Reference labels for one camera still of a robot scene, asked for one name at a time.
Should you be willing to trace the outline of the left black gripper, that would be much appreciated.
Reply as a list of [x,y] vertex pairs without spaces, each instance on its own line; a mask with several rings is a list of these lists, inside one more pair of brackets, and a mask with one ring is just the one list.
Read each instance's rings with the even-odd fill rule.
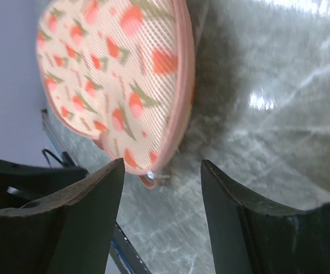
[[19,208],[84,179],[88,171],[67,153],[44,153],[48,167],[28,166],[0,159],[0,209]]

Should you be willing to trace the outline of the pink mesh laundry bag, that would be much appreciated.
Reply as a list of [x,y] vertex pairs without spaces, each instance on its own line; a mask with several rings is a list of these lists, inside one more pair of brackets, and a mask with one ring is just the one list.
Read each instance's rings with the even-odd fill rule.
[[50,1],[38,65],[57,118],[147,188],[163,179],[191,115],[195,49],[185,1]]

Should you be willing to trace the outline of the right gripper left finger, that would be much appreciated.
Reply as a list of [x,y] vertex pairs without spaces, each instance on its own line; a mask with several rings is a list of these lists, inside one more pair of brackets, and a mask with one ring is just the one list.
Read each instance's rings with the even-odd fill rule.
[[0,273],[104,273],[123,184],[116,159],[53,194],[0,209]]

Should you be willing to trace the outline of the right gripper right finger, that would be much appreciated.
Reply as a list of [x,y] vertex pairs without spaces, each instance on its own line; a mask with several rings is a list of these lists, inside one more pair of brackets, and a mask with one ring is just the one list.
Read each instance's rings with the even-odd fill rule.
[[330,273],[330,203],[301,211],[200,168],[216,273]]

